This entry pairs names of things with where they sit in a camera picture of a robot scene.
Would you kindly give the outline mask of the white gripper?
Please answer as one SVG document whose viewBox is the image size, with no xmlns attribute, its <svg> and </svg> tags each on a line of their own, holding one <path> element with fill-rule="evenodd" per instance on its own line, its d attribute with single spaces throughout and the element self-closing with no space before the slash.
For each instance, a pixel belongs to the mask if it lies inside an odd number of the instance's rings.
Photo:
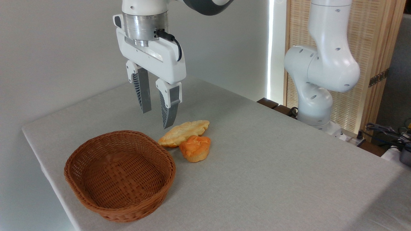
<svg viewBox="0 0 411 231">
<path fill-rule="evenodd" d="M 160 93 L 163 128 L 171 127 L 176 119 L 179 104 L 182 102 L 181 83 L 186 78 L 186 63 L 182 55 L 179 61 L 178 46 L 164 38 L 148 42 L 141 47 L 116 28 L 119 49 L 126 62 L 129 83 L 132 83 L 142 112 L 151 111 L 148 71 L 160 79 L 156 87 Z"/>
</svg>

